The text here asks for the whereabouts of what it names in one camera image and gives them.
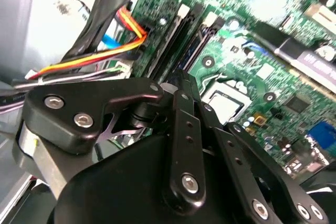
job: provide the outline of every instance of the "yellow cable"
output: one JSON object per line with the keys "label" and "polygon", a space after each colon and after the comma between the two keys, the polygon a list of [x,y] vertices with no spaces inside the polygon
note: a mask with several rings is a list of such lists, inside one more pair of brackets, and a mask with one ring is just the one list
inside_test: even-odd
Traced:
{"label": "yellow cable", "polygon": [[67,68],[67,67],[71,67],[73,65],[81,64],[85,61],[96,60],[96,59],[103,58],[103,57],[106,57],[106,56],[112,56],[112,55],[115,55],[115,54],[120,54],[122,52],[126,52],[126,51],[129,51],[131,49],[134,49],[134,48],[140,46],[145,41],[145,39],[146,39],[146,36],[143,36],[140,40],[135,41],[137,43],[127,44],[127,45],[124,45],[124,47],[115,48],[113,50],[109,50],[109,51],[105,51],[105,52],[99,52],[97,54],[94,54],[94,55],[91,55],[91,56],[88,56],[88,57],[85,57],[85,58],[82,58],[82,59],[52,65],[52,66],[46,67],[44,69],[41,69],[41,71],[39,73],[44,73],[44,72],[54,70],[54,69],[58,69],[58,68]]}
{"label": "yellow cable", "polygon": [[127,22],[127,24],[130,25],[130,27],[132,28],[132,30],[136,33],[136,35],[139,38],[142,38],[142,34],[141,32],[139,32],[139,30],[137,29],[137,27],[132,23],[132,21],[130,21],[130,19],[128,18],[127,15],[125,15],[123,12],[120,12],[121,17]]}
{"label": "yellow cable", "polygon": [[82,58],[82,59],[52,65],[52,66],[41,69],[41,71],[39,73],[45,73],[45,72],[55,70],[55,69],[59,69],[59,68],[72,67],[73,65],[78,65],[78,64],[81,64],[81,63],[86,62],[86,61],[96,60],[96,59],[99,59],[99,58],[104,58],[104,57],[107,57],[107,56],[120,54],[122,52],[126,52],[126,51],[129,51],[131,49],[134,49],[134,48],[140,46],[146,40],[147,34],[141,28],[142,32],[144,33],[144,34],[142,34],[139,31],[139,29],[136,27],[136,25],[132,22],[132,20],[128,17],[128,15],[125,14],[123,11],[120,12],[120,15],[130,25],[130,27],[133,29],[133,31],[136,33],[136,35],[139,37],[139,40],[136,40],[136,41],[131,42],[131,43],[126,44],[126,45],[122,45],[122,46],[114,48],[112,50],[108,50],[108,51],[105,51],[105,52],[98,52],[96,54],[93,54],[91,56],[88,56],[88,57],[85,57],[85,58]]}

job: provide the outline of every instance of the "microchip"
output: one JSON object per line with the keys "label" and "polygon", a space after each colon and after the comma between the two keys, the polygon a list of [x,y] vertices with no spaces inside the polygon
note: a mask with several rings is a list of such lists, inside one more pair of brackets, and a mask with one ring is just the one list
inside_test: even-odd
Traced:
{"label": "microchip", "polygon": [[224,37],[221,37],[221,38],[218,39],[218,42],[221,43],[221,44],[223,44],[224,41],[225,41],[225,38],[224,38]]}
{"label": "microchip", "polygon": [[291,99],[288,100],[288,102],[285,104],[285,106],[297,113],[303,112],[308,106],[310,105],[309,102],[306,102],[296,95],[294,95]]}
{"label": "microchip", "polygon": [[231,48],[231,52],[234,52],[235,54],[239,52],[239,47],[233,46]]}
{"label": "microchip", "polygon": [[300,128],[305,129],[308,126],[308,123],[303,122],[299,125]]}
{"label": "microchip", "polygon": [[259,113],[255,113],[253,117],[255,118],[253,122],[259,126],[263,126],[267,122],[267,119]]}

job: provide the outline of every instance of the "black ram slot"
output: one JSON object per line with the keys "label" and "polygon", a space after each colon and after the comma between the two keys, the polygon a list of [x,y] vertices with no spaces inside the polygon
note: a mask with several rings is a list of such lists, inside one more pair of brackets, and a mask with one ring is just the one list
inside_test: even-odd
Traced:
{"label": "black ram slot", "polygon": [[177,12],[177,15],[171,22],[168,31],[165,33],[165,36],[161,39],[159,46],[155,53],[154,57],[151,58],[150,62],[147,64],[144,70],[144,76],[150,77],[153,70],[157,67],[159,62],[162,59],[163,53],[166,48],[169,46],[174,37],[181,32],[183,20],[187,19],[189,13],[189,8],[186,5],[181,5],[180,9]]}
{"label": "black ram slot", "polygon": [[194,8],[184,19],[180,22],[173,22],[170,31],[167,33],[167,36],[165,36],[164,43],[159,47],[154,65],[151,66],[150,73],[147,75],[148,77],[155,81],[160,79],[171,57],[178,51],[181,42],[187,36],[197,17],[202,14],[202,11],[203,6],[201,4],[195,4]]}
{"label": "black ram slot", "polygon": [[204,24],[200,25],[173,70],[183,69],[188,72],[209,40],[222,28],[224,22],[222,18],[218,17],[210,27],[206,27]]}

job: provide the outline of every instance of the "motherboard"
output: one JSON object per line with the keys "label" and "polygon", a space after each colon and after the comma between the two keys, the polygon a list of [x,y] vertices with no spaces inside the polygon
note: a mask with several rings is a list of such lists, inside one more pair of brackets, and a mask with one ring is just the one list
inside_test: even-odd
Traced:
{"label": "motherboard", "polygon": [[335,10],[335,0],[137,0],[148,38],[132,75],[161,83],[188,71],[223,125],[240,123],[307,178],[336,157]]}

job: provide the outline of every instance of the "silver screw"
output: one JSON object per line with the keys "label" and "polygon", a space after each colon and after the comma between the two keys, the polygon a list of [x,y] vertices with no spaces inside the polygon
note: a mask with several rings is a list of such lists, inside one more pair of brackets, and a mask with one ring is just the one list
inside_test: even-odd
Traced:
{"label": "silver screw", "polygon": [[185,100],[189,100],[189,97],[187,97],[185,94],[181,95]]}
{"label": "silver screw", "polygon": [[155,86],[154,84],[151,84],[151,85],[150,85],[150,88],[151,88],[152,90],[154,90],[154,91],[158,91],[158,90],[159,90],[158,87]]}
{"label": "silver screw", "polygon": [[204,105],[204,108],[206,108],[206,110],[212,111],[212,108],[209,104]]}
{"label": "silver screw", "polygon": [[51,109],[58,110],[64,106],[64,101],[59,97],[47,97],[44,104]]}
{"label": "silver screw", "polygon": [[242,130],[240,129],[240,127],[239,127],[237,124],[233,125],[233,128],[234,128],[237,132],[242,132]]}
{"label": "silver screw", "polygon": [[263,220],[268,219],[268,211],[266,207],[260,203],[258,200],[254,199],[252,201],[254,211],[261,217]]}
{"label": "silver screw", "polygon": [[298,210],[300,212],[300,214],[307,220],[310,219],[310,214],[308,213],[308,211],[306,210],[306,208],[303,207],[303,205],[298,204]]}
{"label": "silver screw", "polygon": [[198,192],[198,183],[196,179],[190,175],[184,175],[182,177],[182,185],[191,194]]}
{"label": "silver screw", "polygon": [[74,119],[75,123],[82,128],[89,128],[93,125],[93,119],[88,114],[79,113],[75,115]]}
{"label": "silver screw", "polygon": [[212,61],[211,60],[207,60],[206,62],[205,62],[205,65],[206,66],[210,66],[212,64]]}
{"label": "silver screw", "polygon": [[323,215],[322,215],[321,212],[316,208],[316,206],[311,205],[310,208],[311,208],[311,210],[313,211],[313,213],[316,215],[317,218],[319,218],[320,220],[323,220]]}

